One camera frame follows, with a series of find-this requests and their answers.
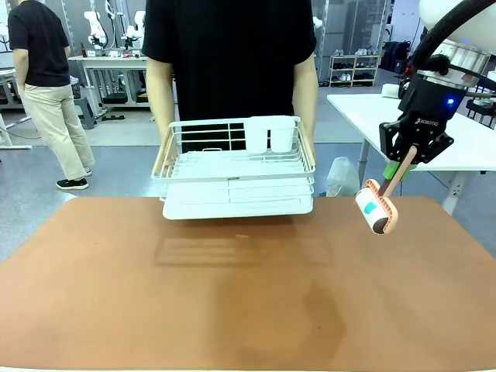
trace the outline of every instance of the white dish rack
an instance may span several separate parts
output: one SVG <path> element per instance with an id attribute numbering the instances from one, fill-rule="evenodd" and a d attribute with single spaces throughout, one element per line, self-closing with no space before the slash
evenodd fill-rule
<path id="1" fill-rule="evenodd" d="M 164 184 L 160 198 L 164 217 L 217 219 L 311 212 L 315 159 L 300 119 L 292 119 L 291 151 L 269 149 L 262 154 L 233 150 L 245 141 L 240 139 L 244 132 L 240 124 L 248 119 L 171 123 L 152 174 Z M 260 121 L 261 125 L 269 122 L 270 130 L 270 117 Z M 212 130 L 212 125 L 219 126 Z M 219 139 L 210 139 L 213 133 Z M 181 153 L 187 143 L 215 148 Z"/>

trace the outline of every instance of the workbench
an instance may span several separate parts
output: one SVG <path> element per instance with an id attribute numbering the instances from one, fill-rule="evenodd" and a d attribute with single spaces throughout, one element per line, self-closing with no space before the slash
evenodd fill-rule
<path id="1" fill-rule="evenodd" d="M 129 77 L 129 73 L 133 71 L 146 70 L 146 57 L 71 57 L 69 60 L 81 63 L 84 69 L 84 76 L 89 84 L 95 86 L 91 90 L 91 97 L 94 102 L 102 104 L 102 108 L 124 108 L 124 107 L 150 107 L 150 103 L 136 102 L 136 85 L 134 79 Z M 115 82 L 111 71 L 122 72 L 126 75 L 126 95 L 128 102 L 125 104 L 104 104 L 103 98 L 110 94 L 115 93 Z"/>
<path id="2" fill-rule="evenodd" d="M 496 262 L 434 201 L 394 203 L 375 236 L 349 198 L 175 222 L 156 198 L 76 198 L 0 266 L 0 366 L 496 366 Z"/>
<path id="3" fill-rule="evenodd" d="M 363 136 L 358 169 L 360 183 L 363 183 L 370 145 L 389 161 L 381 151 L 379 125 L 398 120 L 402 114 L 398 109 L 400 100 L 381 95 L 328 95 L 327 99 Z M 455 114 L 448 121 L 446 133 L 455 140 L 454 144 L 430 163 L 420 163 L 414 171 L 431 172 L 448 180 L 443 207 L 452 215 L 470 176 L 481 171 L 496 171 L 496 132 Z"/>
<path id="4" fill-rule="evenodd" d="M 12 96 L 9 85 L 13 87 L 16 98 Z M 22 102 L 19 99 L 20 96 L 19 88 L 17 87 L 16 69 L 7 68 L 0 70 L 0 86 L 3 87 L 5 92 L 5 100 L 0 102 L 0 110 L 23 109 Z"/>

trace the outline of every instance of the plastic bag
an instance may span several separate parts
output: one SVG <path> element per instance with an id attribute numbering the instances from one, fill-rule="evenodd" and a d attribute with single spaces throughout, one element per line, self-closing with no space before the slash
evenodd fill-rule
<path id="1" fill-rule="evenodd" d="M 325 196 L 355 196 L 358 191 L 360 191 L 358 170 L 347 157 L 337 157 L 327 176 Z"/>

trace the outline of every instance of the person's arm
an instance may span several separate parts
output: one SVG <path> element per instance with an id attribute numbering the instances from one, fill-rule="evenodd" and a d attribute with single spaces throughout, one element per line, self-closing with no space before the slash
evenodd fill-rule
<path id="1" fill-rule="evenodd" d="M 175 120 L 172 91 L 172 63 L 176 54 L 174 2 L 148 0 L 146 4 L 143 52 L 146 64 L 146 88 L 162 140 Z"/>
<path id="2" fill-rule="evenodd" d="M 301 118 L 305 133 L 314 149 L 314 131 L 319 82 L 315 72 L 313 53 L 315 38 L 311 0 L 294 0 L 291 55 L 294 63 L 293 109 Z"/>
<path id="3" fill-rule="evenodd" d="M 315 61 L 311 55 L 306 61 L 294 66 L 293 108 L 305 128 L 308 141 L 313 146 L 319 82 L 315 72 Z"/>
<path id="4" fill-rule="evenodd" d="M 29 34 L 22 20 L 16 15 L 9 16 L 10 49 L 13 50 L 17 85 L 24 90 L 29 71 Z"/>
<path id="5" fill-rule="evenodd" d="M 17 86 L 23 91 L 29 70 L 29 52 L 26 49 L 14 49 L 13 54 Z"/>
<path id="6" fill-rule="evenodd" d="M 146 63 L 146 88 L 155 116 L 160 138 L 164 138 L 169 124 L 175 120 L 174 93 L 172 90 L 172 64 L 148 58 Z"/>

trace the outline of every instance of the black sneaker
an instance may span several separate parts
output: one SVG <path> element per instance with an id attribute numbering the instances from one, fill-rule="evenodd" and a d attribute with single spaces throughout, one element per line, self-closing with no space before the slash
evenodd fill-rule
<path id="1" fill-rule="evenodd" d="M 84 190 L 85 188 L 89 188 L 90 185 L 86 181 L 85 178 L 79 181 L 69 181 L 62 180 L 57 182 L 57 187 L 60 190 Z"/>

